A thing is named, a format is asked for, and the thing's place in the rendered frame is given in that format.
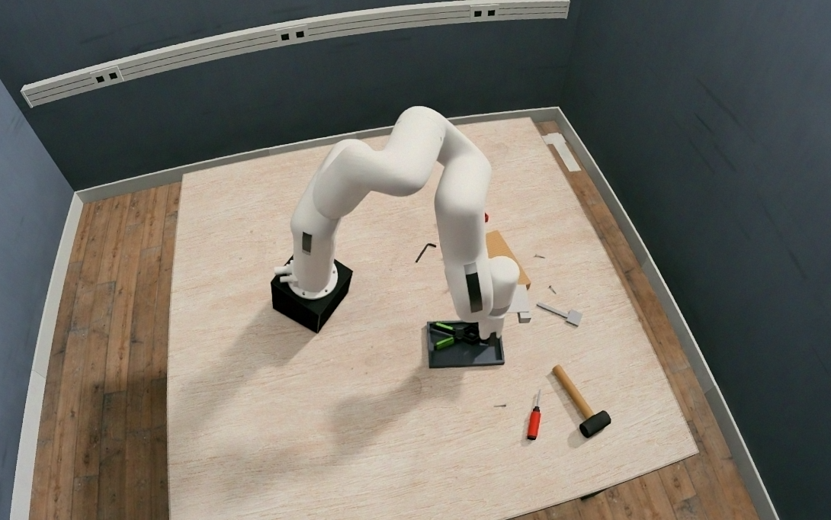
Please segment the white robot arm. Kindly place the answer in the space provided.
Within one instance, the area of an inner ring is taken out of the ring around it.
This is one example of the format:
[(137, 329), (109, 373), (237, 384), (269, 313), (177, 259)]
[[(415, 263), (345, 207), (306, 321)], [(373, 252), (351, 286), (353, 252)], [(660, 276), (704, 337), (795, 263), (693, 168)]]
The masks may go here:
[(352, 139), (336, 143), (330, 151), (290, 218), (294, 260), (274, 267), (274, 275), (287, 273), (280, 277), (281, 284), (287, 281), (295, 294), (308, 300), (330, 294), (338, 282), (333, 262), (343, 217), (371, 190), (394, 197), (415, 194), (437, 160), (444, 170), (435, 192), (435, 216), (457, 316), (476, 323), (507, 310), (518, 314), (518, 323), (530, 323), (528, 292), (526, 284), (517, 285), (517, 264), (505, 256), (488, 257), (484, 202), (491, 165), (447, 119), (430, 108), (409, 108), (400, 115), (383, 151)]

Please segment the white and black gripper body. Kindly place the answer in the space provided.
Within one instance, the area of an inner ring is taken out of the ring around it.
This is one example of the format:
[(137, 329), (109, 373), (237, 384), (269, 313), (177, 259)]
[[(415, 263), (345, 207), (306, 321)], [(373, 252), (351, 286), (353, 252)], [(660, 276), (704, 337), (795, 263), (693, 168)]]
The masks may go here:
[(496, 337), (499, 338), (502, 334), (502, 328), (504, 328), (505, 313), (500, 315), (489, 314), (483, 321), (479, 321), (480, 338), (489, 338), (491, 332), (495, 332)]

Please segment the black spring clamp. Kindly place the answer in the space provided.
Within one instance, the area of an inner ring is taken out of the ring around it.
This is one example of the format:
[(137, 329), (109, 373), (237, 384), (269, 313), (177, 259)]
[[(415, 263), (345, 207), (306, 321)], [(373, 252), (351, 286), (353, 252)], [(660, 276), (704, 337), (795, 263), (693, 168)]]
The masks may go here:
[[(452, 335), (449, 338), (446, 338), (446, 339), (443, 339), (439, 342), (434, 343), (434, 350), (435, 351), (440, 349), (440, 348), (443, 348), (445, 346), (449, 346), (449, 345), (451, 345), (455, 342), (458, 342), (458, 341), (465, 342), (469, 345), (474, 345), (475, 343), (478, 343), (479, 340), (481, 340), (480, 331), (478, 329), (478, 326), (475, 326), (473, 324), (470, 324), (470, 325), (462, 328), (462, 330), (457, 330), (454, 327), (447, 326), (447, 325), (442, 324), (442, 323), (433, 322), (432, 328), (434, 330), (439, 330), (441, 332), (445, 332), (445, 333), (448, 333), (448, 334)], [(472, 336), (468, 335), (470, 333), (473, 333), (474, 335), (475, 334), (476, 335), (472, 337)], [(479, 334), (479, 335), (477, 335), (477, 334)]]

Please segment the black-headed mallet with wooden handle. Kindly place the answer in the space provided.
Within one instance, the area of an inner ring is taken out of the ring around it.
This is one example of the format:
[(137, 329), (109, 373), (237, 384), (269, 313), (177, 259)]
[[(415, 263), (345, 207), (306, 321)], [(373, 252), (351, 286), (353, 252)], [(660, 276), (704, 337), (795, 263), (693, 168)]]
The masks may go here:
[(583, 423), (579, 424), (579, 429), (582, 435), (586, 438), (591, 437), (592, 435), (596, 434), (606, 426), (611, 424), (611, 417), (609, 416), (608, 412), (602, 410), (601, 412), (597, 412), (595, 415), (594, 412), (590, 409), (588, 403), (583, 399), (582, 394), (574, 386), (573, 382), (567, 377), (566, 372), (561, 368), (558, 364), (555, 368), (552, 369), (555, 373), (558, 380), (561, 382), (562, 386), (566, 389), (567, 393), (573, 399), (576, 407), (582, 412), (584, 417), (587, 419)]

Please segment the red-handled screwdriver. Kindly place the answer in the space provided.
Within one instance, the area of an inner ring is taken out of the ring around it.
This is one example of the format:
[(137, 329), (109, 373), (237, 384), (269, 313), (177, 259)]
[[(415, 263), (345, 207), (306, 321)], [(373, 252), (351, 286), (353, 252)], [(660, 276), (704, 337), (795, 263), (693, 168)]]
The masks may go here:
[(533, 412), (531, 412), (531, 418), (530, 418), (530, 423), (529, 423), (529, 426), (528, 426), (528, 434), (527, 434), (527, 437), (528, 437), (529, 440), (536, 440), (537, 434), (538, 434), (538, 429), (539, 429), (539, 424), (540, 424), (540, 415), (541, 415), (540, 407), (538, 406), (539, 405), (539, 400), (540, 400), (540, 391), (541, 390), (539, 389), (538, 397), (537, 397), (537, 405), (534, 407)]

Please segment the light brown wooden bench board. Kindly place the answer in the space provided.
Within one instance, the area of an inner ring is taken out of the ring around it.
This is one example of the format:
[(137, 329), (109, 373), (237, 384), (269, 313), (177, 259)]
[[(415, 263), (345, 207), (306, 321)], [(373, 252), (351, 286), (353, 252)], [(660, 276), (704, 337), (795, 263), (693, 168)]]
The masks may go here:
[(515, 261), (515, 263), (519, 267), (520, 271), (520, 276), (517, 284), (526, 284), (527, 290), (530, 288), (531, 281), (525, 274), (524, 270), (522, 269), (522, 266), (520, 266), (515, 255), (513, 255), (513, 252), (510, 250), (509, 246), (506, 244), (504, 238), (502, 238), (498, 230), (486, 233), (486, 247), (489, 258), (493, 258), (496, 256), (505, 256), (513, 259), (513, 261)]

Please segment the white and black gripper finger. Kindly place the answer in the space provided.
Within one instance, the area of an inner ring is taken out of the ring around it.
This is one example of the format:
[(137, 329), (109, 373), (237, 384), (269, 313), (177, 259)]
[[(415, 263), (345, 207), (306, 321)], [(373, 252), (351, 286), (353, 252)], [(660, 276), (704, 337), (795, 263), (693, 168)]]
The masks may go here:
[[(481, 341), (480, 341), (480, 342), (481, 342), (481, 343), (484, 343), (484, 344), (486, 344), (486, 345), (489, 345), (489, 347), (493, 347), (493, 346), (495, 346), (495, 337), (496, 337), (496, 333), (495, 333), (495, 332), (491, 332), (491, 333), (490, 333), (490, 337), (489, 337), (489, 338), (487, 338), (487, 339), (481, 339)], [(488, 343), (488, 342), (489, 342), (489, 343)]]

